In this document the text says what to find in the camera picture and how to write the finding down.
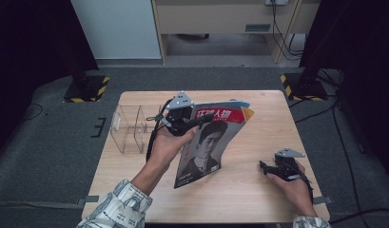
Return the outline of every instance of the magazine cover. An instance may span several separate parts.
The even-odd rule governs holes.
[[[212,122],[204,123],[192,141],[183,147],[174,188],[221,169],[221,157],[228,143],[254,114],[249,103],[228,101],[195,104],[191,119],[211,113],[214,114]]]

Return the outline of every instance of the patterned sleeve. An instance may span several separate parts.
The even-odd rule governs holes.
[[[294,220],[294,228],[331,228],[331,225],[318,217],[297,217]]]
[[[92,214],[83,219],[77,227],[143,228],[146,210],[151,204],[151,197],[128,180],[123,180],[102,199]]]

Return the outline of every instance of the acrylic divider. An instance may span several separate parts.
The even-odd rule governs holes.
[[[146,153],[155,117],[162,106],[155,105],[118,105],[111,121],[110,134],[122,154]]]

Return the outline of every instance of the person's left hand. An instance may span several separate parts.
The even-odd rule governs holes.
[[[160,165],[168,167],[183,145],[192,140],[197,133],[198,126],[189,129],[183,136],[172,135],[166,127],[158,130],[149,161],[160,162]]]

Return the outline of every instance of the wooden table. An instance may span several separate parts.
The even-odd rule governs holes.
[[[179,91],[132,91],[121,95],[120,105],[162,105]],[[301,138],[282,92],[278,90],[186,91],[195,103],[229,99],[250,102],[254,116],[229,143],[223,168],[189,185],[173,188],[180,155],[150,195],[146,222],[154,223],[267,223],[292,222],[294,207],[281,189],[259,167],[259,160],[274,165],[274,152],[290,147],[305,153]],[[100,199],[122,179],[132,178],[146,162],[146,154],[122,154],[108,134],[89,195]],[[314,196],[321,191],[309,160],[298,159],[312,181]],[[87,202],[82,217],[98,202]],[[315,206],[329,220],[325,204]]]

